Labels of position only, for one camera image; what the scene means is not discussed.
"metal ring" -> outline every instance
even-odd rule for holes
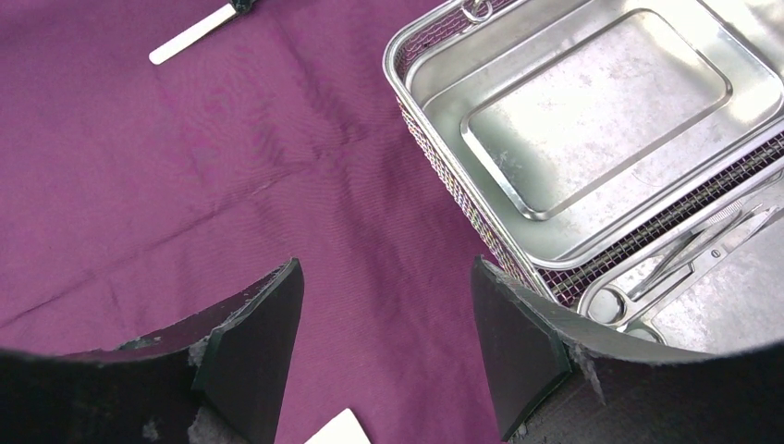
[[[460,10],[463,11],[463,14],[465,14],[468,21],[473,24],[483,23],[493,15],[493,2],[490,0],[473,0],[471,11],[466,7],[466,3],[468,2],[464,2],[462,6],[460,6]],[[487,4],[487,11],[483,15],[477,16],[476,13],[479,12],[479,8],[482,7],[482,4]]]

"wire mesh basket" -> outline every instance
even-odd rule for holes
[[[738,184],[784,156],[784,133],[769,134],[767,142],[693,192],[672,204],[614,243],[589,262],[569,270],[537,267],[509,236],[472,183],[459,160],[413,99],[406,76],[419,59],[452,38],[520,0],[454,0],[437,7],[400,31],[386,49],[384,69],[393,86],[403,118],[438,177],[487,244],[500,266],[538,294],[572,306],[584,290],[614,265],[640,251],[651,241],[694,216]]]

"white object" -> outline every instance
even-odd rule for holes
[[[346,409],[326,423],[305,444],[370,444],[370,440],[354,413]]]
[[[234,7],[231,4],[221,7],[199,23],[184,30],[177,37],[152,51],[150,53],[150,61],[153,62],[154,65],[160,65],[166,62],[166,60],[176,56],[180,51],[196,43],[203,36],[233,19],[236,15],[237,11],[234,10]]]

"purple fabric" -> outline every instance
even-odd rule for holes
[[[350,407],[373,444],[497,442],[486,253],[399,115],[386,43],[439,0],[0,2],[0,345],[113,348],[290,256],[306,293],[277,442]]]

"metal tray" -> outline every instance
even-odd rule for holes
[[[784,338],[782,167],[784,161],[771,166],[760,186],[692,230],[669,233],[671,242],[599,278],[578,312],[699,352],[738,352]]]
[[[708,6],[519,1],[419,57],[405,85],[520,249],[573,268],[781,120],[778,18],[731,28]]]

